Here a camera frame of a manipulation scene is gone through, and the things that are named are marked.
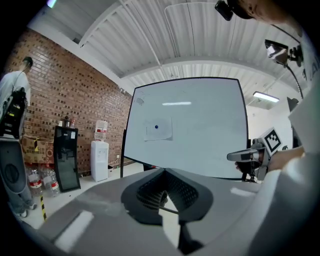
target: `camera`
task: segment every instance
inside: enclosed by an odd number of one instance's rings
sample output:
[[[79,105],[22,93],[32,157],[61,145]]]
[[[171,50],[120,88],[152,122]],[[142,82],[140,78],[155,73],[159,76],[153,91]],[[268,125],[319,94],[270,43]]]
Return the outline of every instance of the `camera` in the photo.
[[[225,1],[219,0],[214,7],[226,21],[230,21],[234,13]]]

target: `ceiling pipe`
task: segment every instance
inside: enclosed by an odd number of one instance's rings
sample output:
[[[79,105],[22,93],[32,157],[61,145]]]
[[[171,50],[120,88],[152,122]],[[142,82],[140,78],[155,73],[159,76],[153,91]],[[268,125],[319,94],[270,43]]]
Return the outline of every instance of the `ceiling pipe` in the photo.
[[[172,43],[173,43],[173,49],[174,49],[174,52],[175,52],[175,57],[179,57],[179,55],[178,55],[178,50],[177,50],[174,34],[172,32],[172,28],[171,28],[171,25],[170,25],[170,22],[169,22],[169,19],[168,19],[168,16],[167,16],[167,9],[170,8],[170,7],[180,6],[180,5],[187,5],[188,6],[188,4],[213,4],[213,5],[215,5],[216,3],[217,2],[187,2],[186,1],[186,2],[180,2],[180,3],[171,4],[171,5],[168,5],[167,7],[164,8],[164,16],[165,16],[166,23],[167,23],[167,25],[169,27],[169,34],[171,36],[171,40],[172,40]],[[181,67],[179,66],[178,69],[179,69],[179,73],[180,73],[180,78],[183,78]]]
[[[123,6],[123,8],[126,10],[126,12],[129,14],[129,16],[130,16],[131,19],[133,20],[134,24],[137,26],[137,28],[138,28],[139,31],[141,32],[144,40],[147,42],[147,44],[148,44],[148,46],[149,46],[150,50],[152,51],[152,54],[153,54],[153,56],[154,56],[154,58],[155,58],[155,61],[156,61],[157,64],[159,65],[159,68],[160,68],[160,70],[161,70],[161,72],[162,72],[162,75],[163,75],[164,79],[165,79],[165,80],[168,80],[167,74],[166,74],[164,68],[162,67],[162,64],[160,63],[160,61],[159,61],[159,59],[158,59],[158,56],[157,56],[154,48],[152,47],[152,45],[151,45],[151,43],[150,43],[150,41],[149,41],[146,33],[144,32],[144,30],[142,29],[142,27],[140,26],[140,24],[138,23],[138,21],[136,20],[136,18],[134,17],[134,15],[131,13],[130,9],[129,9],[129,8],[127,7],[127,5],[124,3],[124,1],[123,1],[123,0],[119,0],[119,2],[120,2],[120,4]]]

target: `brick wall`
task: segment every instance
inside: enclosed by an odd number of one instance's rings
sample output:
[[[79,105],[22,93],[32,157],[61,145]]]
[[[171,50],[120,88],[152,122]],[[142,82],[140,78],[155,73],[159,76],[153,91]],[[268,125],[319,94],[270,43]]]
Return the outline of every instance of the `brick wall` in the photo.
[[[53,140],[55,126],[66,115],[78,128],[78,171],[90,170],[90,148],[97,120],[108,121],[109,163],[121,155],[131,95],[99,71],[41,34],[27,29],[16,43],[3,74],[16,71],[30,56],[27,74],[31,99],[24,123],[27,137]]]

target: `bottle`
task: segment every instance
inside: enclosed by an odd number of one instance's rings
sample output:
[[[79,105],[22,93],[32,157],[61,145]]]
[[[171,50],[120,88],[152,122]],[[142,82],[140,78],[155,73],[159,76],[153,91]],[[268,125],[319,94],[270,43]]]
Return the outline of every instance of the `bottle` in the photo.
[[[31,194],[34,197],[40,197],[42,195],[42,183],[38,169],[32,165],[32,163],[27,163],[26,174],[28,177]]]
[[[38,171],[42,183],[42,187],[45,188],[45,182],[44,182],[44,170],[45,170],[46,165],[42,163],[38,163]]]
[[[70,128],[75,128],[75,119],[71,119]]]
[[[50,168],[48,163],[45,164],[45,167],[42,170],[43,183],[47,191],[47,195],[50,197],[55,197],[59,194],[59,185],[56,179],[55,172]]]
[[[66,115],[64,118],[64,127],[69,127],[70,126],[70,118]]]
[[[108,122],[103,120],[97,120],[95,123],[94,138],[96,141],[105,141],[107,138]]]
[[[52,196],[56,197],[57,195],[59,195],[60,190],[59,190],[59,184],[56,178],[56,173],[54,170],[51,169],[51,189],[52,189]]]

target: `plastic water bottle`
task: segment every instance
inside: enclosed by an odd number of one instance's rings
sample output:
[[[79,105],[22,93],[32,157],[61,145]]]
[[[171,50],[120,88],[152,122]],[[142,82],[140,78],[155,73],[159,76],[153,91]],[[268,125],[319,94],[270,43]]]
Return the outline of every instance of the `plastic water bottle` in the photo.
[[[75,128],[75,119],[71,119],[70,128]]]
[[[107,138],[107,128],[108,128],[108,122],[97,120],[95,123],[95,133],[94,138],[96,141],[103,142]]]
[[[31,163],[26,163],[25,167],[31,194],[34,197],[40,197],[42,195],[42,183],[38,169]]]
[[[48,163],[46,163],[45,167],[42,169],[42,177],[48,196],[57,196],[60,193],[59,184],[55,172],[50,168]]]
[[[52,196],[56,197],[57,195],[59,195],[60,190],[59,190],[59,184],[56,178],[56,173],[54,172],[54,170],[51,170],[51,189],[52,189]]]

